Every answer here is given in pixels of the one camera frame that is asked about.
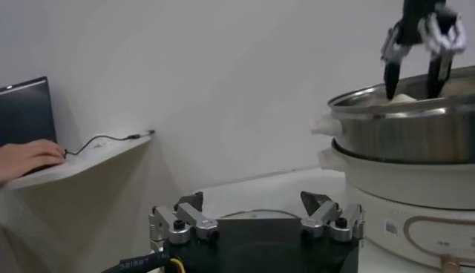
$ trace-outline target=metal clamp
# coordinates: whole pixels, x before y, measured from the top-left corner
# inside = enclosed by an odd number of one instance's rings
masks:
[[[163,238],[168,239],[173,244],[184,244],[190,240],[190,225],[175,217],[173,212],[165,206],[153,207],[154,230],[151,230],[151,236],[156,237],[158,229]]]
[[[332,201],[324,202],[311,216],[301,220],[302,235],[317,239],[323,236],[325,226],[340,215],[338,204]]]
[[[217,221],[206,218],[188,203],[178,205],[177,216],[194,226],[196,235],[201,240],[216,241],[220,236]]]
[[[364,236],[363,211],[357,204],[348,205],[341,216],[330,223],[330,236],[338,242],[349,242]]]

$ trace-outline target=white wall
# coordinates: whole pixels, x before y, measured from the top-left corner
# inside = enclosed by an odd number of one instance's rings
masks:
[[[329,140],[310,136],[309,121],[327,111],[331,97],[381,81],[379,50],[402,2],[3,0],[0,85],[48,75],[62,144],[75,148],[98,132],[157,130],[147,151],[6,198],[9,207],[31,207],[22,221],[57,244],[31,237],[11,212],[3,222],[28,237],[54,271],[97,272],[147,249],[151,204],[316,164],[315,151]],[[450,3],[475,37],[475,2]],[[455,65],[472,65],[474,57],[472,46]],[[427,54],[414,50],[403,74],[427,66]],[[135,167],[112,174],[120,164]],[[99,187],[104,180],[117,183]],[[63,208],[88,220],[88,234],[71,227]],[[58,249],[69,258],[54,260]]]

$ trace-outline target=pot handle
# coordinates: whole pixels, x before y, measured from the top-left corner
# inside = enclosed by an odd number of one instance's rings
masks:
[[[330,114],[324,114],[320,119],[315,120],[310,130],[312,134],[324,134],[331,137],[339,136],[343,133],[341,122],[332,118]]]
[[[323,170],[345,172],[347,169],[347,162],[332,148],[319,151],[318,160],[320,161],[320,168]]]

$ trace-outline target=human hand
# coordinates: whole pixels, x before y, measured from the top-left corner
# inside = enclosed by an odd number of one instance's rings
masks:
[[[0,185],[14,180],[34,168],[58,165],[65,161],[65,150],[48,140],[0,147]]]

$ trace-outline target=laptop screen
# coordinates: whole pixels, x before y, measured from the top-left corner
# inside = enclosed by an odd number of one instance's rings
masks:
[[[0,146],[56,141],[48,78],[0,88]]]

